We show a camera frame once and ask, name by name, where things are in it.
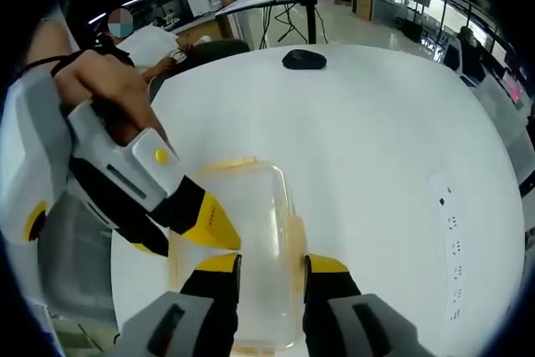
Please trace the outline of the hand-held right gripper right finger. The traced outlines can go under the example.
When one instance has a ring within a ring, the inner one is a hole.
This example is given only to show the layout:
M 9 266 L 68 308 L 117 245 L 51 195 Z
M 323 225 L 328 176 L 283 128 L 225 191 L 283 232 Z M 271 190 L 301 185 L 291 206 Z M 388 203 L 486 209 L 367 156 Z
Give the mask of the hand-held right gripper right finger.
M 310 356 L 430 356 L 416 327 L 377 295 L 362 294 L 334 258 L 304 258 L 303 332 Z

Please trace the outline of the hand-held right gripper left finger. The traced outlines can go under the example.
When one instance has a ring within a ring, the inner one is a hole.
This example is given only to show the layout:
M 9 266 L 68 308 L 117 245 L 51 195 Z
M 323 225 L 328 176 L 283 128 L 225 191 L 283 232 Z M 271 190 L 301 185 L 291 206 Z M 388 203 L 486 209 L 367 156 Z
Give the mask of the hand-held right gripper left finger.
M 210 257 L 181 291 L 168 291 L 126 321 L 120 356 L 228 356 L 237 332 L 242 255 Z

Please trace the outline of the person's left hand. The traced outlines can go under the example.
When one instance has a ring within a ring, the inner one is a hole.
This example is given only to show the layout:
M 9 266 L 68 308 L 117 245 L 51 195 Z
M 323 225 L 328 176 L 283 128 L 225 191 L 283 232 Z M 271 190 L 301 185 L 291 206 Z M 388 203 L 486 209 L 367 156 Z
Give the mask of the person's left hand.
M 119 145 L 128 145 L 142 130 L 168 136 L 150 105 L 148 84 L 134 68 L 113 55 L 86 50 L 54 76 L 63 106 L 71 110 L 87 99 L 107 99 L 120 109 L 106 129 Z

